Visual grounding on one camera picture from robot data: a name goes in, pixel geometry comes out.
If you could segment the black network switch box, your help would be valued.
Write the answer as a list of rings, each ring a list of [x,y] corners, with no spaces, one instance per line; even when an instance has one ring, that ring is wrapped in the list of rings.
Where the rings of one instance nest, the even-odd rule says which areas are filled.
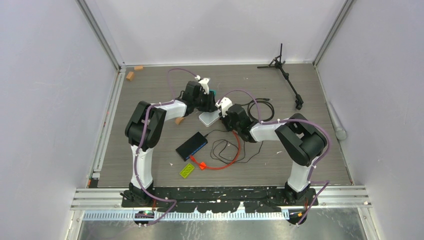
[[[176,153],[184,160],[190,159],[201,148],[208,143],[208,140],[200,132],[196,132],[192,137],[186,140],[182,145],[175,149]]]

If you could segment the white box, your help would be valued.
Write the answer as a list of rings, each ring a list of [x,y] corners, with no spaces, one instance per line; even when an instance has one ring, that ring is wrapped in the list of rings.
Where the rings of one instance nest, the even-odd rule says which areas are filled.
[[[205,127],[210,127],[220,118],[220,111],[203,112],[198,116],[198,119]]]

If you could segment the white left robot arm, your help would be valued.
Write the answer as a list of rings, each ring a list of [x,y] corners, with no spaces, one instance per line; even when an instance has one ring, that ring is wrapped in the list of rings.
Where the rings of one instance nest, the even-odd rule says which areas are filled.
[[[140,101],[132,113],[124,131],[133,158],[128,198],[141,207],[148,207],[154,199],[151,189],[153,151],[161,138],[164,123],[187,117],[194,110],[207,113],[217,110],[209,81],[209,78],[189,81],[182,95],[168,102]]]

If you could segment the black power adapter with cord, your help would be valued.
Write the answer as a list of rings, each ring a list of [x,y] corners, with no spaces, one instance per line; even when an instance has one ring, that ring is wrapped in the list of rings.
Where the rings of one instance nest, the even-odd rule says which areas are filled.
[[[229,156],[229,157],[224,156],[226,151],[234,149],[235,153],[237,153],[238,150],[241,150],[241,156],[239,156],[238,159],[236,159],[234,161],[234,163],[235,164],[247,164],[253,158],[255,158],[257,155],[259,155],[261,153],[262,147],[264,145],[264,143],[262,142],[260,144],[260,147],[258,148],[258,151],[256,153],[254,153],[252,156],[250,156],[249,158],[247,158],[246,157],[246,149],[245,149],[245,147],[247,146],[247,143],[244,140],[241,140],[241,143],[242,143],[242,145],[238,146],[237,143],[232,143],[229,140],[224,139],[224,138],[215,140],[212,143],[212,147],[211,147],[209,155],[210,155],[211,159],[213,159],[213,160],[220,161],[224,164],[229,164],[231,161],[234,160],[235,156]]]

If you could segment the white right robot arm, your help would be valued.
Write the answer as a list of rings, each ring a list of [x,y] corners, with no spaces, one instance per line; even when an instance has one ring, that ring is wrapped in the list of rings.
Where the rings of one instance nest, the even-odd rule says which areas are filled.
[[[235,132],[245,142],[279,141],[282,144],[292,159],[284,196],[291,205],[299,205],[310,188],[313,169],[331,147],[329,134],[300,113],[263,122],[252,120],[241,105],[234,104],[221,110],[219,116],[225,129]]]

